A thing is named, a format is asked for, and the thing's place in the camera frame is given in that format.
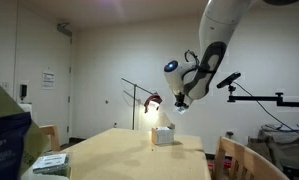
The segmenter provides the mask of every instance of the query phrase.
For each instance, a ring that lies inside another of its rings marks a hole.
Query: wooden chair
[[[56,125],[40,126],[40,129],[45,135],[50,135],[51,150],[60,151],[57,126]]]
[[[229,180],[288,180],[277,167],[250,148],[220,137],[216,151],[212,179],[223,179],[223,161],[226,153],[232,157]]]

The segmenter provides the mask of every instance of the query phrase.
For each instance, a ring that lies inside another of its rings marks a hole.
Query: table surface
[[[64,150],[70,180],[210,179],[200,137],[175,135],[169,145],[154,145],[151,132],[110,129]]]

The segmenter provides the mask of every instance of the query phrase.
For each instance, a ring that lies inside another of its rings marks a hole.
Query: tissue box
[[[151,128],[151,141],[154,144],[168,144],[174,142],[175,125]]]

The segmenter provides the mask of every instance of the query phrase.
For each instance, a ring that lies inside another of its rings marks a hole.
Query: wall outlet
[[[226,136],[231,137],[231,136],[233,136],[233,135],[234,135],[234,133],[233,133],[232,131],[227,131],[227,132],[226,132]]]
[[[3,81],[2,83],[1,83],[1,85],[2,85],[2,88],[5,90],[5,91],[9,91],[9,82],[5,82],[5,81]]]

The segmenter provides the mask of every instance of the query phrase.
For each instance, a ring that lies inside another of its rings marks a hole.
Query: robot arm
[[[230,38],[253,2],[255,0],[209,0],[199,29],[201,61],[173,60],[164,68],[177,107],[188,108],[193,100],[201,99],[209,92],[209,84],[221,64]]]

